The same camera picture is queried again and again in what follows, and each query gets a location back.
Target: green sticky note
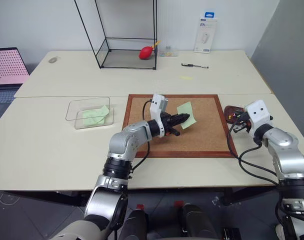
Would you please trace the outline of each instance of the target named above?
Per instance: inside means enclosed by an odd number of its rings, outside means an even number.
[[[178,106],[176,109],[178,114],[190,114],[190,117],[185,122],[181,123],[181,127],[183,129],[186,129],[197,122],[194,119],[192,105],[190,101],[182,104],[181,106]]]
[[[106,105],[98,109],[86,110],[82,113],[83,124],[85,126],[103,125],[105,117],[109,114],[109,109]]]

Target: black cable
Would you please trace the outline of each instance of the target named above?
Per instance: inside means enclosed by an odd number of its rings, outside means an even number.
[[[144,103],[144,105],[143,105],[143,109],[142,109],[142,119],[144,120],[145,119],[145,117],[144,117],[144,112],[145,112],[145,109],[146,109],[146,106],[147,106],[147,104],[148,103],[150,103],[152,100],[150,99],[150,100],[148,100],[148,101],[146,101],[145,103]],[[140,166],[146,159],[147,159],[147,157],[149,156],[149,154],[150,154],[150,142],[148,141],[147,142],[147,151],[146,151],[146,154],[145,154],[145,156],[142,158],[142,160],[137,164],[137,165],[135,165],[133,168],[132,168],[132,173],[134,172],[134,170],[138,167],[138,166]]]
[[[283,227],[284,225],[283,225],[282,219],[281,219],[280,216],[279,216],[279,205],[281,204],[281,202],[282,202],[282,197],[281,197],[281,194],[279,193],[279,198],[278,198],[278,201],[277,201],[277,203],[276,203],[276,205],[275,205],[274,214],[275,214],[275,216],[276,216],[278,222],[279,222],[279,223],[282,225],[282,227]]]
[[[245,160],[243,160],[242,159],[242,156],[244,155],[244,154],[246,154],[246,153],[248,153],[248,150],[247,151],[245,151],[245,152],[243,152],[242,154],[241,154],[241,156],[239,157],[240,158],[240,160],[241,160],[241,162],[242,163],[244,163],[244,164],[247,164],[247,165],[250,165],[250,166],[252,166],[252,167],[254,167],[254,168],[258,168],[258,169],[261,169],[261,170],[263,170],[263,171],[266,171],[266,172],[269,172],[270,174],[273,174],[274,176],[277,176],[277,174],[274,172],[274,171],[272,171],[272,170],[270,170],[270,169],[267,169],[267,168],[265,168],[265,167],[263,167],[263,166],[258,166],[258,165],[255,165],[255,164],[253,164],[253,163],[250,163],[250,162],[248,162],[248,161],[245,161]]]
[[[304,217],[303,217],[303,216],[300,216],[300,215],[298,215],[298,214],[295,214],[295,213],[292,213],[292,212],[289,212],[289,211],[285,210],[285,209],[283,208],[281,202],[279,202],[279,204],[278,204],[278,209],[280,209],[280,210],[281,210],[283,213],[285,213],[286,215],[289,215],[289,216],[291,216],[291,217],[293,217],[293,218],[296,218],[296,219],[299,219],[299,220],[301,220],[301,221],[304,221]]]
[[[234,128],[234,126],[237,124],[237,120],[232,124],[231,128],[229,129],[228,133],[227,133],[227,147],[230,151],[230,153],[238,160],[238,163],[239,163],[239,166],[241,167],[241,169],[246,172],[247,174],[251,175],[252,177],[255,177],[255,178],[258,178],[258,179],[262,179],[262,180],[265,180],[265,181],[268,181],[274,185],[278,185],[275,181],[269,179],[269,178],[266,178],[266,177],[263,177],[263,176],[259,176],[259,175],[256,175],[256,174],[253,174],[251,172],[249,172],[248,170],[246,170],[243,166],[242,166],[242,162],[245,162],[244,160],[242,160],[240,157],[238,157],[233,151],[232,151],[232,148],[231,148],[231,145],[230,145],[230,138],[231,138],[231,132],[232,132],[232,129]],[[258,147],[254,147],[254,148],[251,148],[249,150],[246,150],[245,152],[243,152],[241,155],[243,156],[244,154],[250,152],[250,151],[253,151],[253,150],[256,150],[256,149],[259,149],[260,147],[262,147],[262,145],[259,145]],[[262,167],[262,166],[258,166],[258,165],[255,165],[255,164],[252,164],[252,163],[249,163],[249,162],[245,162],[245,164],[248,164],[252,167],[255,167],[255,168],[258,168],[258,169],[261,169],[261,170],[264,170],[264,171],[267,171],[269,173],[271,173],[272,171],[265,168],[265,167]]]

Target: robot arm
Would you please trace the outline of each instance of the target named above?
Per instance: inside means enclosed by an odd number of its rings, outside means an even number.
[[[298,138],[277,127],[273,127],[272,117],[263,100],[257,100],[244,109],[230,109],[227,112],[230,123],[238,118],[234,132],[246,129],[256,144],[263,144],[272,156],[273,166],[278,178],[277,189],[280,192],[280,208],[289,215],[285,217],[285,231],[295,230],[291,234],[299,239],[304,234],[304,155],[298,149]]]
[[[71,223],[53,240],[106,240],[123,225],[128,206],[128,179],[139,147],[153,137],[170,133],[179,136],[173,126],[190,117],[187,113],[166,113],[167,103],[164,96],[155,94],[150,107],[152,120],[133,123],[112,136],[103,173],[98,176],[86,204],[84,220]]]

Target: transparent plastic box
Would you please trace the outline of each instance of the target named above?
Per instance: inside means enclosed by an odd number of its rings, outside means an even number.
[[[179,56],[179,50],[172,46],[166,46],[165,48],[159,48],[160,57],[177,57]]]
[[[75,129],[86,129],[112,125],[114,108],[109,97],[96,97],[70,101],[65,119],[71,122]]]

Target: cork board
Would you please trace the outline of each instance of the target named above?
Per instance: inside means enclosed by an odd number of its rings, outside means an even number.
[[[123,121],[127,125],[142,121],[142,108],[152,95],[130,94]],[[231,158],[227,134],[228,126],[224,118],[218,95],[165,95],[168,98],[166,112],[177,114],[177,107],[191,102],[193,115],[197,121],[190,127],[182,129],[181,125],[174,128],[181,135],[170,134],[165,137],[154,137],[150,142],[149,158]],[[145,107],[144,117],[151,120],[150,104]],[[233,140],[230,139],[232,150],[236,153]],[[136,157],[142,158],[147,152],[147,144],[140,147]]]

